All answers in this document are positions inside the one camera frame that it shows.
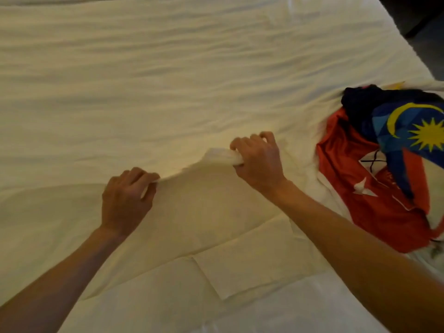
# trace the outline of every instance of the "yellow star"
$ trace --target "yellow star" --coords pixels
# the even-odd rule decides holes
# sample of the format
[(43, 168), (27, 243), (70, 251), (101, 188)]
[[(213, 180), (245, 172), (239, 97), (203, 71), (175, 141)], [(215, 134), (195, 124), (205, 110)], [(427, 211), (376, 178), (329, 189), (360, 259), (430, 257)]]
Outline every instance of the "yellow star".
[(409, 131), (410, 133), (416, 134), (413, 137), (410, 137), (409, 139), (417, 139), (413, 144), (410, 145), (418, 145), (421, 144), (419, 147), (420, 150), (422, 150), (425, 146), (429, 146), (429, 151), (431, 152), (436, 146), (441, 151), (443, 150), (443, 144), (444, 144), (444, 120), (441, 120), (438, 124), (435, 123), (435, 118), (432, 118), (430, 123), (426, 123), (424, 120), (422, 121), (422, 126), (413, 124), (414, 127), (418, 128), (415, 131)]

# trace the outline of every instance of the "person's right hand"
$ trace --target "person's right hand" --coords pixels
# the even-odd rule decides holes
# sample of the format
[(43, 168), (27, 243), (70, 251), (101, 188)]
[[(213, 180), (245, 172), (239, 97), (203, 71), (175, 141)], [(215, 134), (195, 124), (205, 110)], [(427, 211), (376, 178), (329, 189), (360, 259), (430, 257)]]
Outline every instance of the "person's right hand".
[(235, 166), (237, 175), (261, 194), (268, 195), (287, 182), (273, 133), (236, 138), (230, 149), (238, 151), (244, 160), (243, 165)]
[(138, 167), (113, 176), (102, 194), (101, 228), (121, 239), (129, 236), (152, 208), (158, 179), (158, 174)]

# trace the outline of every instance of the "person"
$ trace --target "person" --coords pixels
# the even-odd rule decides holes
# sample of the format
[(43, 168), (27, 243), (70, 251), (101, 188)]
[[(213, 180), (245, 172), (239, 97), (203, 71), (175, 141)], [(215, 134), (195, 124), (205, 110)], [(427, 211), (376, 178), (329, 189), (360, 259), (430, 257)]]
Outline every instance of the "person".
[[(388, 330), (444, 332), (444, 286), (287, 180), (271, 132), (236, 138), (230, 148), (244, 160), (235, 166), (237, 175), (298, 225)], [(112, 177), (103, 192), (101, 226), (0, 308), (0, 332), (57, 332), (97, 270), (150, 211), (158, 179), (158, 174), (137, 167)]]

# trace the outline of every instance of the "person's right arm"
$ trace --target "person's right arm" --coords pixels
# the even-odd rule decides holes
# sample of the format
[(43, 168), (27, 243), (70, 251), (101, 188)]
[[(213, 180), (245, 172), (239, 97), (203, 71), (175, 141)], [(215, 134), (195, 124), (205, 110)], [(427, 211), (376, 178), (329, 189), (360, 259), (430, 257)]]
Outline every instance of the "person's right arm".
[(286, 213), (388, 330), (444, 332), (444, 285), (424, 268), (305, 195), (283, 174), (271, 132), (236, 138), (239, 177)]

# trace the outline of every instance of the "person's left hand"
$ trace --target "person's left hand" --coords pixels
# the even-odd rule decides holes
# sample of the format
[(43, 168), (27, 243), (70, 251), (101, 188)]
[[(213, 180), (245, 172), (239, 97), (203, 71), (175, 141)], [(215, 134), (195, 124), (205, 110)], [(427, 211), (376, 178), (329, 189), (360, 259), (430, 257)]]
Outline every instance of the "person's left hand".
[(101, 228), (122, 239), (128, 237), (152, 208), (157, 186), (154, 181), (158, 179), (157, 173), (138, 167), (113, 176), (102, 194)]

